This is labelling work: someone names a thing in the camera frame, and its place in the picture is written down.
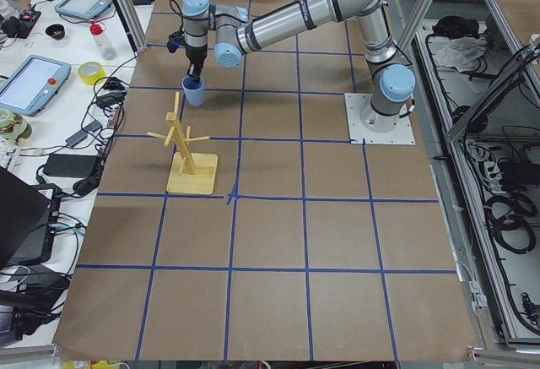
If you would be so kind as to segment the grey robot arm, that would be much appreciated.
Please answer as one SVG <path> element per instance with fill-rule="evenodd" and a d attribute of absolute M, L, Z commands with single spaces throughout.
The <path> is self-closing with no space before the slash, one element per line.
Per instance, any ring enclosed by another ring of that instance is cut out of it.
<path fill-rule="evenodd" d="M 400 52 L 386 20 L 383 0 L 295 0 L 251 19 L 245 8 L 182 0 L 175 11 L 181 19 L 178 31 L 168 37 L 167 48 L 183 48 L 189 60 L 186 80 L 197 83 L 208 54 L 208 33 L 215 34 L 215 61 L 235 68 L 243 56 L 258 52 L 289 37 L 328 22 L 356 19 L 366 48 L 375 92 L 368 106 L 367 124 L 403 117 L 402 107 L 412 99 L 413 72 L 400 63 Z"/>

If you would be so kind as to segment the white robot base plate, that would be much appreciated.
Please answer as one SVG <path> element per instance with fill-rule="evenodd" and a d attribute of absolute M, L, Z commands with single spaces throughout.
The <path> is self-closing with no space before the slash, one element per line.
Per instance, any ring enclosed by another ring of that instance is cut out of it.
<path fill-rule="evenodd" d="M 415 145 L 410 117 L 402 106 L 395 116 L 382 116 L 371 107 L 372 94 L 346 93 L 345 109 L 349 141 L 352 144 Z"/>

